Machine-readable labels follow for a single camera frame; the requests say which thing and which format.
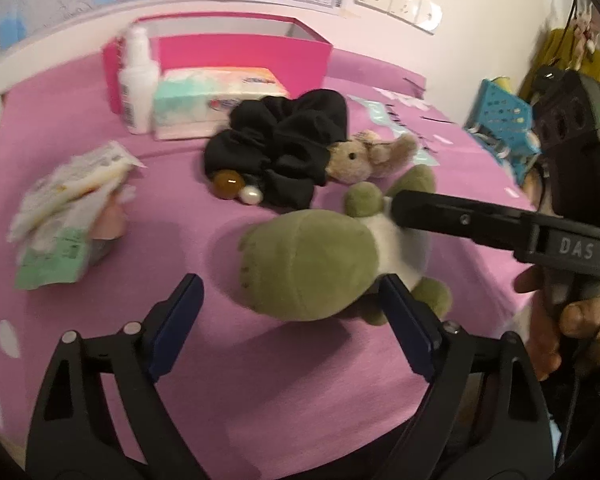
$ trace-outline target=human hand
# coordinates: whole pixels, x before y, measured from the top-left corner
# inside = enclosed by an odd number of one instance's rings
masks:
[[[529,324],[529,340],[526,350],[539,381],[544,381],[555,372],[562,362],[560,356],[560,336],[576,339],[593,336],[600,325],[600,298],[578,301],[566,306],[558,322],[553,320],[547,311],[542,293],[544,272],[541,267],[534,266],[525,270],[513,282],[518,293],[536,293],[531,301],[531,320]],[[600,366],[600,332],[584,354],[575,364],[580,375],[589,374]]]

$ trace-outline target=plush toy head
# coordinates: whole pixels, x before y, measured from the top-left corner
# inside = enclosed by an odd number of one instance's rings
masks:
[[[404,168],[418,151],[413,136],[380,142],[378,134],[365,130],[354,139],[330,147],[327,175],[343,184],[356,184],[369,177],[384,178]]]
[[[248,232],[240,249],[240,284],[249,306],[285,321],[332,316],[364,294],[378,275],[371,232],[333,211],[279,216]]]

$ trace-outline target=black sleeve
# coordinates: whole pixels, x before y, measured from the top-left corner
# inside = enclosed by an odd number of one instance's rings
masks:
[[[541,384],[547,408],[554,421],[564,431],[573,391],[573,367],[565,363]],[[568,457],[578,444],[587,436],[596,417],[600,413],[600,368],[580,383],[580,393],[571,422],[567,440]]]

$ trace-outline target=green plush toy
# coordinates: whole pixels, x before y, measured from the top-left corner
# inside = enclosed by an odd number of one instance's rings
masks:
[[[257,225],[240,243],[240,284],[249,307],[285,321],[311,321],[336,314],[360,316],[374,325],[386,318],[371,301],[357,302],[376,290],[384,274],[397,274],[414,297],[438,317],[451,306],[446,285],[425,278],[429,235],[401,229],[389,215],[399,191],[435,192],[428,166],[415,166],[383,196],[372,183],[350,187],[346,215],[310,209]]]

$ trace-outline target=yellow cloth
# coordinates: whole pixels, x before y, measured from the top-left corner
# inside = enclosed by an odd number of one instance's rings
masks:
[[[564,30],[562,28],[556,28],[549,33],[549,37],[544,42],[542,49],[534,59],[531,72],[527,74],[526,79],[520,89],[520,98],[529,102],[532,97],[531,84],[536,76],[536,72],[542,65],[548,65],[556,58],[558,61],[554,66],[561,69],[567,69],[571,63],[571,45],[574,44],[573,28],[569,28],[564,36],[564,41],[560,46],[560,51],[557,52],[557,48],[560,45],[560,38],[562,37]],[[589,53],[586,52],[582,60],[582,68],[579,71],[584,75],[592,77],[600,83],[600,49],[597,49],[593,54],[593,57],[589,57]]]

